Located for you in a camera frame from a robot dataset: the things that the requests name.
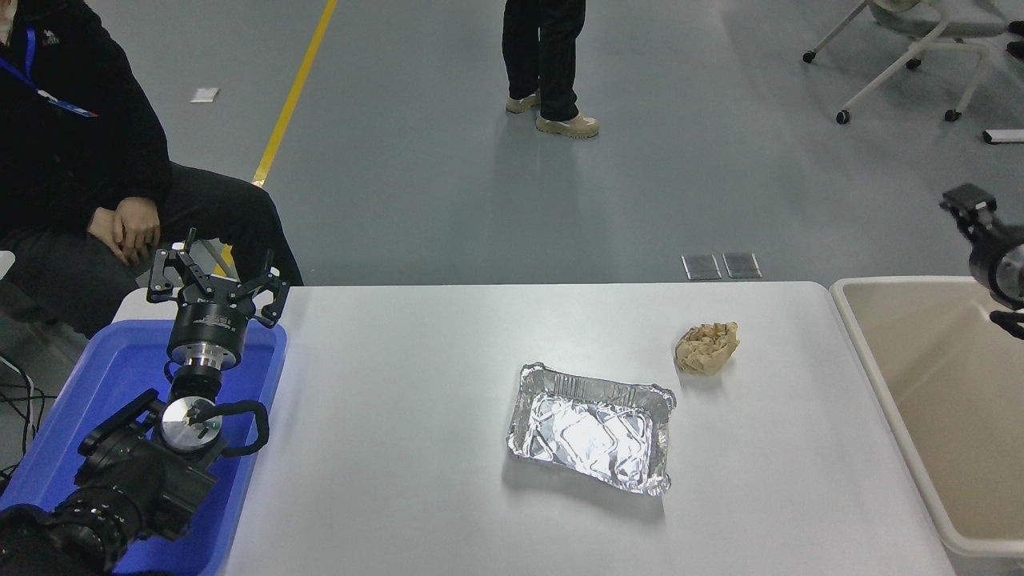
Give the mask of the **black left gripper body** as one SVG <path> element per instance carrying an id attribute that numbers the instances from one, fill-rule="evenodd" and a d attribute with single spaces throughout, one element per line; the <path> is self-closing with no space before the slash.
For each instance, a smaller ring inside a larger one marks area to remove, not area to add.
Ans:
<path id="1" fill-rule="evenodd" d="M 241 356 L 252 318 L 252 302 L 231 302 L 228 299 L 231 292 L 209 296 L 196 285 L 180 289 L 169 340 L 170 356 L 186 356 L 203 342 L 225 349 L 230 356 Z"/>

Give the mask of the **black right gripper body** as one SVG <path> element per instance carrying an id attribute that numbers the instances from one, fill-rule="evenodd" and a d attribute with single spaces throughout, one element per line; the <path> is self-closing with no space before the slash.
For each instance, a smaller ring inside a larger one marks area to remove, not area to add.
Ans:
<path id="1" fill-rule="evenodd" d="M 969 269 L 992 298 L 1010 310 L 1023 306 L 1023 230 L 976 227 L 970 237 Z"/>

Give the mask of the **person's hand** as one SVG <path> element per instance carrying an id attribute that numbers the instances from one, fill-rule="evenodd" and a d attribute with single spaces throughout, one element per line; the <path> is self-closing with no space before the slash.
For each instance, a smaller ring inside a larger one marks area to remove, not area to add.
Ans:
<path id="1" fill-rule="evenodd" d="M 128 197 L 113 212 L 112 240 L 125 265 L 135 266 L 150 257 L 160 241 L 161 223 L 153 200 Z"/>
<path id="2" fill-rule="evenodd" d="M 124 227 L 116 211 L 103 207 L 96 208 L 87 232 L 102 242 L 121 263 L 127 265 L 128 260 L 123 249 Z"/>

